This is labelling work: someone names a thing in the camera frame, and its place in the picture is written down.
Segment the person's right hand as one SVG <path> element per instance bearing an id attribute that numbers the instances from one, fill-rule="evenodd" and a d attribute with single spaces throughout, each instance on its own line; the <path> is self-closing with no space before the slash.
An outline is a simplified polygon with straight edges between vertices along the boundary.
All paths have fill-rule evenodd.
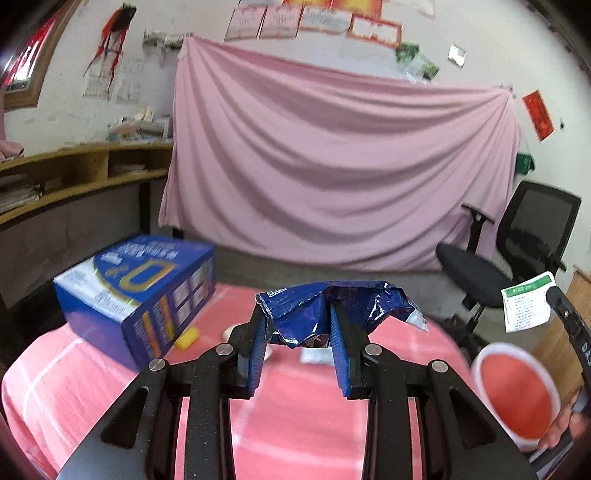
<path id="1" fill-rule="evenodd" d="M 538 442 L 537 447 L 540 450 L 557 447 L 562 435 L 568 431 L 572 439 L 577 444 L 581 444 L 583 452 L 590 453 L 590 415 L 574 411 L 582 394 L 583 388 L 579 387 L 568 402 L 563 405 L 557 417 Z"/>

